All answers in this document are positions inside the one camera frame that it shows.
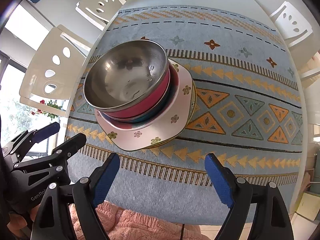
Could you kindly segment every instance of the stack of bowls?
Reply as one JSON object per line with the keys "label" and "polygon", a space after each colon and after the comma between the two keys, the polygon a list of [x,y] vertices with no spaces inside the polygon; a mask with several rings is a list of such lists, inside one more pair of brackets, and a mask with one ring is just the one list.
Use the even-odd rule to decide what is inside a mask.
{"label": "stack of bowls", "polygon": [[122,43],[104,54],[84,81],[87,102],[120,122],[142,122],[165,105],[170,90],[164,49],[149,40]]}

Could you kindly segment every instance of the metal bowl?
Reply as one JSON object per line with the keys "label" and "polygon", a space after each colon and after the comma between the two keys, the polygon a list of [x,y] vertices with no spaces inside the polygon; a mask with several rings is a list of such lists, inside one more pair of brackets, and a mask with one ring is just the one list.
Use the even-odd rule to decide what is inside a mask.
{"label": "metal bowl", "polygon": [[167,54],[156,42],[122,43],[104,54],[90,69],[84,81],[84,97],[100,111],[128,109],[156,90],[168,66]]}

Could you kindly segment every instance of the flowering plant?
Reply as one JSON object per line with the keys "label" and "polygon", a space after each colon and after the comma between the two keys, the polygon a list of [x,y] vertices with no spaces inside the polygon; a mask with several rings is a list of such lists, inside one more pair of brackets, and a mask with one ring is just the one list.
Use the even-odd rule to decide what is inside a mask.
{"label": "flowering plant", "polygon": [[[45,103],[45,101],[42,99],[42,100],[40,101],[40,103],[43,104],[43,105],[46,105],[46,106],[51,106],[51,107],[56,108],[56,109],[59,109],[59,110],[61,110],[61,108],[62,108],[62,106],[58,106],[58,105],[56,104],[56,102],[53,102],[52,100],[50,100],[48,103]],[[31,111],[31,114],[32,114],[32,115],[44,114],[44,115],[46,115],[47,117],[50,117],[50,118],[51,118],[51,121],[52,121],[54,118],[58,117],[56,114],[52,114],[52,113],[49,113],[49,112],[45,112],[45,111],[42,111],[42,110],[40,110],[40,109],[38,109],[36,112]]]}

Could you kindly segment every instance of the table runner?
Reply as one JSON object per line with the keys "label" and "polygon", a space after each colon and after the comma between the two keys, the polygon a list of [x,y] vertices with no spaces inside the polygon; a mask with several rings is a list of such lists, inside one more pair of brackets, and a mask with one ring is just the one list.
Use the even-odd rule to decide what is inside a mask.
{"label": "table runner", "polygon": [[[108,138],[83,96],[87,71],[112,47],[149,39],[185,66],[197,87],[195,114],[171,142],[125,152]],[[302,152],[302,110],[294,66],[279,33],[253,19],[198,6],[119,11],[79,84],[66,137],[87,144],[69,160],[73,181],[88,176],[111,152],[121,165],[107,200],[172,222],[221,225],[228,214],[204,169],[214,152],[252,184],[274,181],[288,208]],[[254,206],[247,221],[252,221]]]}

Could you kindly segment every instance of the pink fleece fabric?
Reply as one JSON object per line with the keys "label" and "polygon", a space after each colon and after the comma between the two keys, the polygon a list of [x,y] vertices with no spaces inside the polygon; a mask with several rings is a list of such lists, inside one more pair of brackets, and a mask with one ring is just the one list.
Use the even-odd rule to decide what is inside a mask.
{"label": "pink fleece fabric", "polygon": [[[181,224],[173,224],[132,210],[124,210],[108,201],[98,205],[96,212],[111,240],[180,239]],[[70,206],[70,214],[78,240],[85,240],[74,204]],[[185,225],[183,239],[210,240],[201,234],[199,226],[194,225]]]}

